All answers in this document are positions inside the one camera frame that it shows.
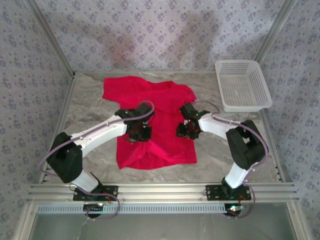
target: gray marble table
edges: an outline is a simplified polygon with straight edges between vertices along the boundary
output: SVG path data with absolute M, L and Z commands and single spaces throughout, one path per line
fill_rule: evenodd
M 234 121 L 253 120 L 261 135 L 266 135 L 263 122 L 258 112 L 224 112 L 217 76 L 214 72 L 206 73 L 168 73 L 168 72 L 130 72 L 130 73 L 78 73 L 68 107 L 65 131 L 68 134 L 88 129 L 108 119 L 119 109 L 116 102 L 102 98 L 104 78 L 135 75 L 151 82 L 174 81 L 177 84 L 189 86 L 198 99 L 209 100 L 221 110 L 220 116 Z M 206 103 L 197 103 L 198 110 L 214 111 Z M 91 151 L 83 159 L 83 167 L 93 172 L 102 182 L 117 183 L 205 183 L 220 182 L 229 172 L 233 160 L 227 141 L 210 133 L 203 132 L 194 141 L 196 164 L 178 164 L 153 170 L 138 170 L 132 168 L 119 169 L 116 162 L 117 140 L 112 139 Z M 58 178 L 50 177 L 50 182 L 60 182 Z M 250 177 L 250 182 L 278 181 L 273 156 Z

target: floral wallpaper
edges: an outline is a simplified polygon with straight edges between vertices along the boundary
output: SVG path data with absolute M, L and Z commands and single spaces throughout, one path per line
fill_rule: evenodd
M 0 9 L 0 239 L 9 240 L 70 77 L 23 0 L 1 0 Z
M 36 0 L 76 72 L 253 59 L 283 0 Z
M 261 67 L 283 168 L 320 239 L 320 3 L 298 0 Z

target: white cable tray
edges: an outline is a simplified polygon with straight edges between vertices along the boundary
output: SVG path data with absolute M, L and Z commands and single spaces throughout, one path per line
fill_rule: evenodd
M 117 204 L 104 205 L 103 211 L 90 213 L 113 214 Z M 119 214 L 220 214 L 226 213 L 223 203 L 190 204 L 121 204 Z M 83 204 L 39 204 L 37 214 L 83 214 Z

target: mounting plate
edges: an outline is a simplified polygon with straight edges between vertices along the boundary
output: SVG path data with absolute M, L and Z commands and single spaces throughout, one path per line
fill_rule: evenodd
M 112 194 L 114 196 L 118 196 L 118 186 L 116 185 L 104 185 L 101 187 L 101 192 L 105 194 Z M 115 202 L 116 200 L 113 199 L 112 197 L 107 197 L 107 196 L 91 196 L 83 193 L 80 191 L 78 188 L 75 188 L 74 193 L 73 193 L 73 201 L 101 201 L 101 202 Z
M 206 185 L 205 186 L 206 199 L 208 201 L 243 201 L 244 199 L 240 197 L 242 195 L 245 200 L 251 200 L 250 189 L 247 186 L 239 186 L 236 188 L 232 194 L 232 196 L 226 196 L 226 194 L 222 191 L 222 185 Z

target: glass panel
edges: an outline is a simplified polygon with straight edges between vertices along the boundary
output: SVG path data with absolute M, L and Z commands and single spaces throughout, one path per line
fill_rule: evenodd
M 82 214 L 38 214 L 30 240 L 297 239 L 285 203 L 259 203 L 244 219 L 223 214 L 120 214 L 82 226 L 85 222 Z

